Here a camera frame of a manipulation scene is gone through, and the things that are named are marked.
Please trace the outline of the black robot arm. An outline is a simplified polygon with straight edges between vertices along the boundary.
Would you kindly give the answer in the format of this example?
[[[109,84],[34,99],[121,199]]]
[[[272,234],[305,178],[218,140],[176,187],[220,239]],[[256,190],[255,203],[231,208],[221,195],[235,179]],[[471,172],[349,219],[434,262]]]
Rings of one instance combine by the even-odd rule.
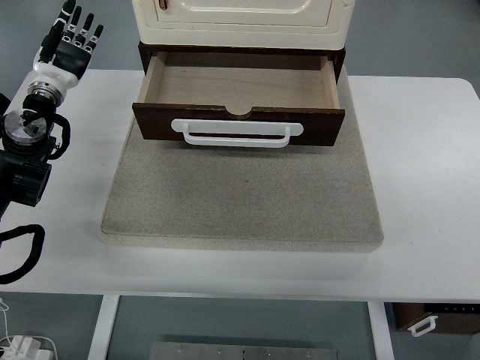
[[[92,31],[94,15],[78,25],[82,8],[66,1],[33,61],[34,77],[18,109],[1,111],[1,210],[10,203],[36,206],[51,173],[51,161],[70,145],[71,126],[59,115],[70,89],[86,72],[104,29]]]

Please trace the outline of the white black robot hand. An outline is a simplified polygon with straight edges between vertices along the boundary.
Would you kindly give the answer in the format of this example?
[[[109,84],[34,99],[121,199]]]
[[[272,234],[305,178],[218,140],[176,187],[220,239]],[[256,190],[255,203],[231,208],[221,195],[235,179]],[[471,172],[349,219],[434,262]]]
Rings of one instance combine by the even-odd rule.
[[[98,25],[84,46],[86,35],[94,20],[94,14],[88,14],[83,27],[76,35],[81,12],[82,7],[76,6],[75,0],[67,0],[62,5],[55,24],[43,39],[40,49],[34,57],[33,71],[37,82],[49,83],[59,91],[72,89],[80,82],[104,30],[103,25]],[[64,32],[65,25],[69,20],[70,24]]]

